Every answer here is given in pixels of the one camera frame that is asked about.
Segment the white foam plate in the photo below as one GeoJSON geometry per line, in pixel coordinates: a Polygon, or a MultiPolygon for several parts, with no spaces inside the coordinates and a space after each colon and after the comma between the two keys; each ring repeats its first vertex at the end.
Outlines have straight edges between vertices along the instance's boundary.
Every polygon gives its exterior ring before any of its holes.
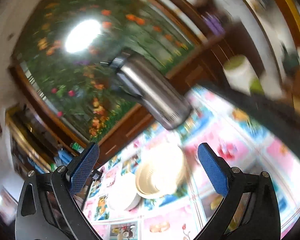
{"type": "Polygon", "coordinates": [[[128,192],[124,197],[124,210],[130,211],[134,209],[141,201],[141,196],[137,192],[128,192]]]}

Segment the beige plastic bowl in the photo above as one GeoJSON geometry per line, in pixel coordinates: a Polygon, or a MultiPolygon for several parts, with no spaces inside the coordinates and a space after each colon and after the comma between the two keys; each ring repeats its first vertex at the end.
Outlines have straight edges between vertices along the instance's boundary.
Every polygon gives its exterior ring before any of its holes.
{"type": "Polygon", "coordinates": [[[158,144],[145,151],[135,173],[137,193],[145,199],[174,194],[186,178],[186,158],[173,144],[158,144]]]}

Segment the blue plastic jug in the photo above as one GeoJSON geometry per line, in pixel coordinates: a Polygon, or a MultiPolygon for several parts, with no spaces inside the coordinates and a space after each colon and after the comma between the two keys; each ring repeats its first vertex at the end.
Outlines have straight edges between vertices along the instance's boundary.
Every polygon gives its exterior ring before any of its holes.
{"type": "Polygon", "coordinates": [[[73,159],[73,156],[65,150],[59,150],[54,157],[57,166],[67,166],[73,159]]]}

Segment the colourful printed tablecloth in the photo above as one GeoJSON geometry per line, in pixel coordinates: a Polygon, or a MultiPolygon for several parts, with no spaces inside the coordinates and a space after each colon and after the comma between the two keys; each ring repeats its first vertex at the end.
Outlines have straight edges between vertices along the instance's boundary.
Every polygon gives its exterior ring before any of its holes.
{"type": "Polygon", "coordinates": [[[230,166],[245,173],[267,171],[279,205],[281,233],[300,217],[300,160],[270,130],[237,106],[206,88],[187,94],[194,112],[183,127],[167,131],[154,123],[100,167],[90,185],[83,213],[103,239],[193,239],[222,201],[197,157],[205,142],[230,166]],[[179,146],[186,158],[186,178],[174,194],[142,198],[124,210],[124,197],[136,192],[135,173],[145,151],[158,144],[179,146]]]}

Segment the white green-lidded jar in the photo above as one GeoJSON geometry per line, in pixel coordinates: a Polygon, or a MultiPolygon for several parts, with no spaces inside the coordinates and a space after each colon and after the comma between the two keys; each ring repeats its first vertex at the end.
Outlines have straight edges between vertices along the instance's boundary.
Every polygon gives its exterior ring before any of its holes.
{"type": "Polygon", "coordinates": [[[250,94],[250,87],[257,75],[244,55],[236,55],[223,64],[224,75],[232,89],[250,94]]]}

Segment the stainless steel thermos jug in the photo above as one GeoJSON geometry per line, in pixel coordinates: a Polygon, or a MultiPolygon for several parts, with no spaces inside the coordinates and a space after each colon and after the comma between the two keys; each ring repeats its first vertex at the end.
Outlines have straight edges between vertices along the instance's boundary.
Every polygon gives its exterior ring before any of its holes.
{"type": "Polygon", "coordinates": [[[144,56],[125,48],[111,61],[100,65],[114,72],[111,90],[118,96],[137,102],[166,130],[182,125],[192,106],[144,56]]]}

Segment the fish tank with plants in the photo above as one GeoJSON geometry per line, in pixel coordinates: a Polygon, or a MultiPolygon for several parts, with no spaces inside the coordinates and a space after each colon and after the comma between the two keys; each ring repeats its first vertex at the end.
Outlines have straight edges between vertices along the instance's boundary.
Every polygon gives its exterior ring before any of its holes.
{"type": "Polygon", "coordinates": [[[13,56],[59,119],[83,140],[101,140],[134,106],[112,90],[102,65],[128,47],[166,74],[194,44],[143,0],[41,0],[13,56]]]}

